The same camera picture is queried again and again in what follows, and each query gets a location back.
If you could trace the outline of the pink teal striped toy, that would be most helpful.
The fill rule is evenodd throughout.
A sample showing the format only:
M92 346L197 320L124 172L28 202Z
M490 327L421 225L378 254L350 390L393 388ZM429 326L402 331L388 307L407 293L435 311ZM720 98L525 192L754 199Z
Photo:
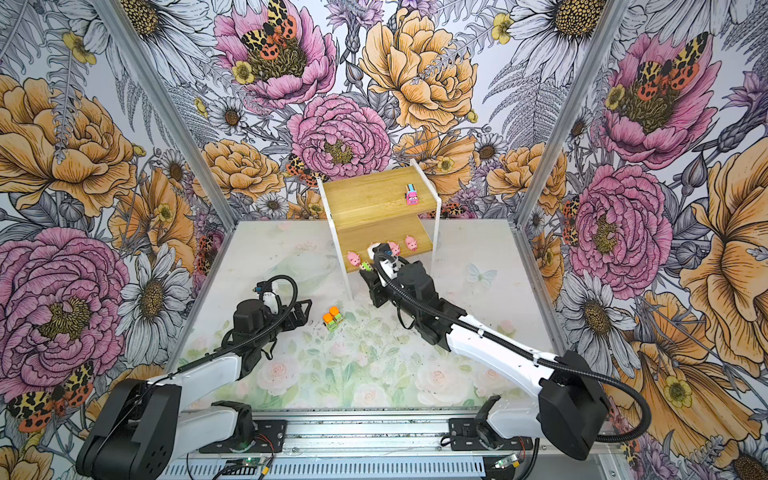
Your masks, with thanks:
M405 200L406 204L409 206L415 206L418 205L420 202L418 193L415 189L415 186L411 183L409 183L406 186L406 192L405 192Z

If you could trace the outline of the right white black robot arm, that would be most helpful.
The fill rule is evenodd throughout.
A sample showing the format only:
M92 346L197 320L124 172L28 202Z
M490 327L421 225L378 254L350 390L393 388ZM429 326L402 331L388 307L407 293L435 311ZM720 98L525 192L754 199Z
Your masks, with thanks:
M523 391L522 399L493 395L480 408L474 436L483 447L546 439L572 459L588 457L610 406L582 357L543 352L493 330L440 297L422 263L396 256L387 244L373 244L368 256L360 275L375 306L392 304L428 344L474 360Z

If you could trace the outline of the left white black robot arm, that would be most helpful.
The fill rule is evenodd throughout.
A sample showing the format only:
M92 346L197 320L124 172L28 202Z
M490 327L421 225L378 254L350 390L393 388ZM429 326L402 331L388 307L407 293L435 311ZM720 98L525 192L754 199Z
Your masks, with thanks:
M303 327L311 300L282 303L274 293L240 302L218 349L177 371L126 379L113 389L80 448L76 470L91 479L157 479L173 460L209 445L239 449L256 439L252 408L193 403L248 376L270 358L278 334Z

